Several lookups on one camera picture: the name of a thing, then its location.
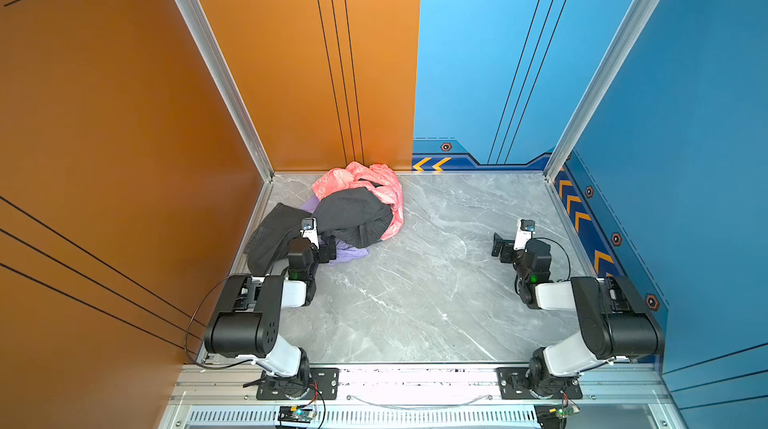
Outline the purple cloth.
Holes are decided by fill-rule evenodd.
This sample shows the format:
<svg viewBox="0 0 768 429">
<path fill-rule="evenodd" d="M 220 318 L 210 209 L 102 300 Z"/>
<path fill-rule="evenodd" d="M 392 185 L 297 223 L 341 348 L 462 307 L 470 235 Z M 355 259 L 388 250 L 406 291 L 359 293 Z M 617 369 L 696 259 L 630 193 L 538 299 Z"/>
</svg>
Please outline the purple cloth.
<svg viewBox="0 0 768 429">
<path fill-rule="evenodd" d="M 306 200 L 300 208 L 302 210 L 305 210 L 310 213 L 314 213 L 317 206 L 319 205 L 319 200 L 316 196 L 312 195 L 308 200 Z M 364 257 L 367 257 L 370 253 L 370 251 L 366 248 L 360 249 L 356 248 L 350 244 L 347 244 L 345 241 L 337 239 L 335 242 L 336 246 L 336 258 L 333 260 L 330 260 L 328 262 L 329 265 L 339 265 L 343 263 L 348 263 L 354 260 L 362 259 Z"/>
</svg>

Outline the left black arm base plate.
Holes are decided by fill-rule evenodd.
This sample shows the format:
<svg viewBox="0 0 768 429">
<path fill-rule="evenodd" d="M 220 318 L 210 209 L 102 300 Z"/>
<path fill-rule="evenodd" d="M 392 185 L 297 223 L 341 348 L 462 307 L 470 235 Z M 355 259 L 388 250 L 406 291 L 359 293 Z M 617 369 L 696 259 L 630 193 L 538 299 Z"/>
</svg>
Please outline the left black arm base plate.
<svg viewBox="0 0 768 429">
<path fill-rule="evenodd" d="M 325 401 L 337 399 L 340 370 L 335 367 L 301 369 L 293 377 L 265 376 L 258 385 L 259 401 L 309 401 L 318 394 Z"/>
</svg>

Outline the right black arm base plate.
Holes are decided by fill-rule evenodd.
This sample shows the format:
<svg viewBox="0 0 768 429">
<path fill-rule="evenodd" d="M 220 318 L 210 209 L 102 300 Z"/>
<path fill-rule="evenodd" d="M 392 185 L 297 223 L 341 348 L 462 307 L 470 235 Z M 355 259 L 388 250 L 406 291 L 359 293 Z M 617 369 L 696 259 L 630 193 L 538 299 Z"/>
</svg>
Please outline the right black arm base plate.
<svg viewBox="0 0 768 429">
<path fill-rule="evenodd" d="M 576 377 L 552 376 L 546 370 L 534 373 L 530 368 L 500 367 L 495 370 L 503 400 L 558 399 L 580 400 L 583 392 Z"/>
</svg>

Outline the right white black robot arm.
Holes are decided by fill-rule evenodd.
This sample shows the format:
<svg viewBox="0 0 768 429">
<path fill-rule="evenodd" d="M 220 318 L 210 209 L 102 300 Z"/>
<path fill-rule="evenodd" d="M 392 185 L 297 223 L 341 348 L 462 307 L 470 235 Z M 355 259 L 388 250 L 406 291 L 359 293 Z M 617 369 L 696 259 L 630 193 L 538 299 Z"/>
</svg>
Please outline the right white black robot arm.
<svg viewBox="0 0 768 429">
<path fill-rule="evenodd" d="M 616 361 L 636 361 L 664 351 L 659 323 L 627 277 L 551 279 L 551 241 L 519 230 L 513 239 L 493 235 L 491 255 L 513 266 L 515 293 L 532 310 L 576 314 L 578 331 L 534 351 L 528 366 L 496 371 L 505 400 L 575 400 L 580 377 Z"/>
</svg>

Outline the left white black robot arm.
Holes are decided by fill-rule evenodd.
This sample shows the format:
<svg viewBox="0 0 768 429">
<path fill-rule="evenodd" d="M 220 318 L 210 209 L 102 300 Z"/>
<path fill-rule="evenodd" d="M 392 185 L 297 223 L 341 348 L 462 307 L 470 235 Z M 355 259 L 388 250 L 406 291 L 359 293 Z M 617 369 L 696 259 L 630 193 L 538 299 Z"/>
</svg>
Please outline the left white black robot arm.
<svg viewBox="0 0 768 429">
<path fill-rule="evenodd" d="M 321 236 L 319 241 L 289 241 L 288 266 L 279 274 L 228 277 L 206 327 L 207 353 L 231 358 L 233 367 L 262 369 L 258 379 L 244 384 L 256 388 L 260 398 L 312 399 L 319 394 L 307 352 L 280 334 L 282 311 L 309 306 L 318 266 L 336 259 L 336 238 Z"/>
</svg>

